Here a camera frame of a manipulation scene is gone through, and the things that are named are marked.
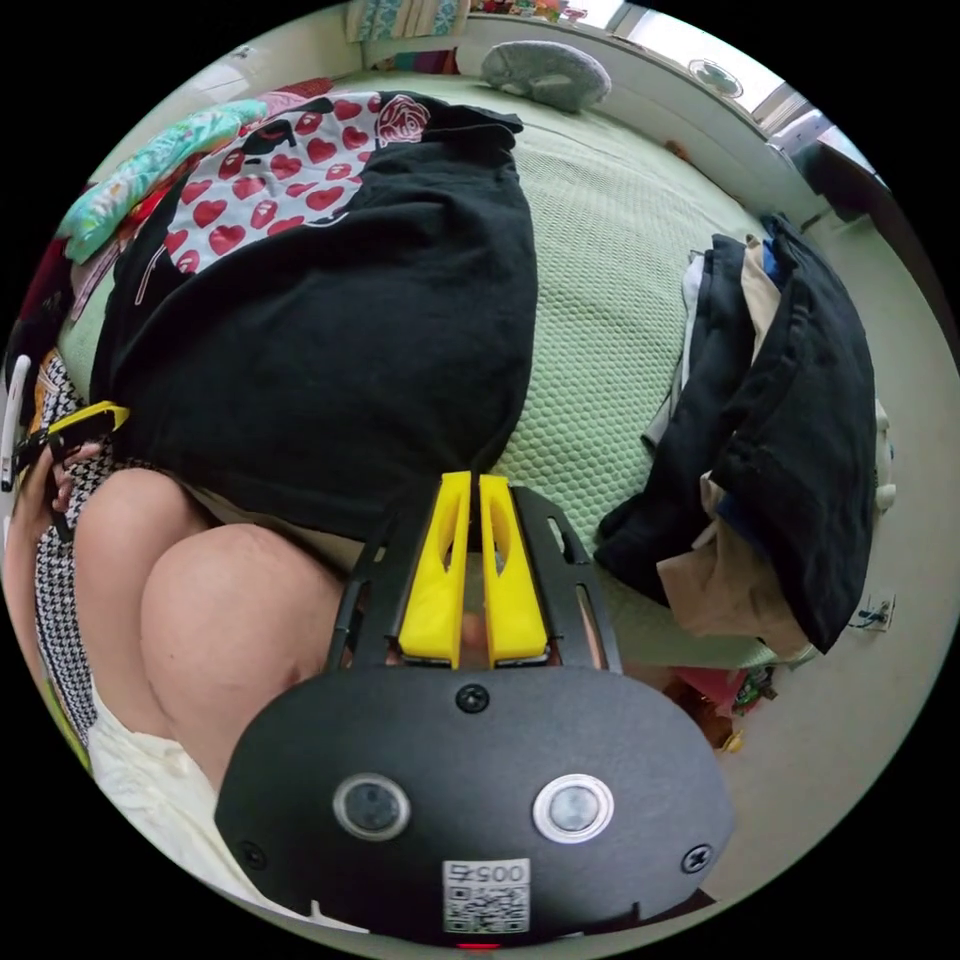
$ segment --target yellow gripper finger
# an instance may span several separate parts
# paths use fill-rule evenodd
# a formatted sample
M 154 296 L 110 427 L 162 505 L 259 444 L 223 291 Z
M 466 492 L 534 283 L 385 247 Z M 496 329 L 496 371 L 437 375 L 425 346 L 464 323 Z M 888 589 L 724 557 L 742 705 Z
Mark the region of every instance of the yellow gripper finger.
M 90 420 L 92 417 L 101 416 L 104 419 L 104 423 L 108 427 L 107 431 L 105 432 L 112 432 L 123 426 L 127 417 L 130 416 L 130 411 L 126 407 L 118 407 L 115 403 L 110 403 L 109 401 L 104 400 L 102 403 L 95 403 L 91 407 L 84 407 L 82 410 L 76 410 L 62 419 L 57 420 L 56 423 L 50 425 L 50 429 L 47 432 L 60 433 L 63 430 L 69 429 L 75 424 Z
M 547 630 L 505 477 L 480 477 L 480 523 L 490 666 L 541 658 Z
M 470 480 L 469 472 L 441 480 L 398 638 L 404 656 L 449 662 L 454 670 L 460 666 Z

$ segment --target houndstooth fabric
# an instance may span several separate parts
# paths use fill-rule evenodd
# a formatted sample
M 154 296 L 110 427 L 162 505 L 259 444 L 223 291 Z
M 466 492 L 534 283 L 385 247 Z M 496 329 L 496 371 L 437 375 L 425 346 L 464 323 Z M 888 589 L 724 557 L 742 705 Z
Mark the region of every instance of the houndstooth fabric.
M 43 426 L 84 405 L 56 354 L 44 365 L 41 382 L 46 388 Z M 80 511 L 94 491 L 118 466 L 107 440 L 102 453 L 71 469 L 74 488 L 66 514 L 71 529 L 76 528 Z M 73 543 L 63 543 L 52 527 L 44 534 L 37 552 L 36 605 L 37 637 L 47 674 L 59 694 L 67 720 L 86 747 L 87 731 L 97 719 L 97 713 L 90 668 L 77 625 Z

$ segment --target electrical outlet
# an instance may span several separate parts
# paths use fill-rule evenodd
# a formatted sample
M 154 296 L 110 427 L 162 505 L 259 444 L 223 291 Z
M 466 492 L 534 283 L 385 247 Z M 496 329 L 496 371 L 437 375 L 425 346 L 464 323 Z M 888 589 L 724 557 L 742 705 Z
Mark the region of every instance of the electrical outlet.
M 886 633 L 893 622 L 897 595 L 891 590 L 876 590 L 867 594 L 849 623 L 852 630 L 867 633 Z

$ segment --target curtain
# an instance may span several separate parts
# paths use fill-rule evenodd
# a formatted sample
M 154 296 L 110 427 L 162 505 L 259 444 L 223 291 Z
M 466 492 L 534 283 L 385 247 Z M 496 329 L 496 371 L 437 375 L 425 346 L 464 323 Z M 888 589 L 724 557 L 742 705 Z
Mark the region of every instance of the curtain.
M 463 32 L 470 0 L 351 0 L 347 40 L 446 37 Z

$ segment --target leg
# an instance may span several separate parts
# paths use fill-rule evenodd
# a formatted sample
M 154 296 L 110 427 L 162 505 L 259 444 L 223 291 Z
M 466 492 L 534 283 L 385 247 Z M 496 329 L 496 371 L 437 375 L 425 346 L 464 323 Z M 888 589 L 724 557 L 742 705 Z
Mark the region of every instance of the leg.
M 120 470 L 77 523 L 77 621 L 104 703 L 130 730 L 169 737 L 140 652 L 140 602 L 150 571 L 174 544 L 208 528 L 169 477 Z
M 323 666 L 340 581 L 283 537 L 229 524 L 182 540 L 143 594 L 146 674 L 177 740 L 220 782 L 240 734 Z

